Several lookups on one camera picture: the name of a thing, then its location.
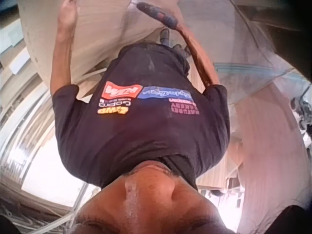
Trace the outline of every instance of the sleeve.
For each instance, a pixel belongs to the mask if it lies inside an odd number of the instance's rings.
[[[223,85],[210,85],[205,89],[203,95],[215,109],[224,114],[224,117],[229,118],[228,91]]]
[[[214,116],[210,117],[214,122],[212,131],[215,133],[219,151],[216,155],[224,155],[230,142],[230,117],[228,107],[228,92],[223,85],[211,85],[206,88],[203,95],[208,99],[209,105],[214,109]],[[222,159],[214,160],[216,165]]]
[[[66,136],[74,131],[87,105],[85,102],[76,99],[78,92],[79,87],[77,85],[66,85],[58,89],[52,97],[58,142],[67,141]]]

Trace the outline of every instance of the hand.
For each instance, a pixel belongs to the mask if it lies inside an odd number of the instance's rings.
[[[77,0],[64,0],[58,14],[58,32],[73,36],[77,19]]]

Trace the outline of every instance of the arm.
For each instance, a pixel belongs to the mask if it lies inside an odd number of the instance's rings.
[[[179,8],[175,8],[175,12],[171,12],[145,2],[137,3],[136,7],[148,16],[162,22],[168,28],[177,30],[183,36],[206,88],[212,84],[219,84],[219,78],[213,64],[193,33],[183,24],[183,17]]]
[[[53,52],[50,81],[51,96],[65,85],[71,84],[71,47],[77,23],[76,0],[64,0],[58,16],[58,31]]]
[[[180,23],[177,25],[176,30],[183,36],[189,47],[195,66],[205,87],[207,88],[209,85],[219,84],[219,77],[215,71],[215,67],[211,63],[203,47],[195,39],[194,34]]]

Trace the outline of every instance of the man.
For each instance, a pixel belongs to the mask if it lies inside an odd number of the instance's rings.
[[[58,150],[72,175],[102,191],[83,205],[70,233],[232,233],[195,184],[222,159],[230,124],[226,89],[193,34],[179,22],[203,94],[188,81],[181,54],[139,43],[121,50],[86,104],[71,84],[76,22],[76,1],[65,0],[50,87]]]

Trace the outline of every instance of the metal frame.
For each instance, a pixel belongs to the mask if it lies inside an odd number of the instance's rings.
[[[30,232],[29,234],[44,234],[44,233],[62,225],[63,223],[66,223],[66,222],[68,222],[68,223],[66,224],[65,230],[67,231],[68,229],[70,229],[74,223],[75,216],[76,216],[76,214],[77,214],[77,212],[81,206],[83,196],[85,195],[88,186],[89,185],[87,183],[84,183],[82,185],[82,188],[81,188],[81,190],[77,196],[77,199],[76,199],[70,213],[63,216],[62,218],[55,220],[52,223],[49,223],[48,225],[45,225],[45,226],[43,226],[43,227],[41,227],[35,231]]]

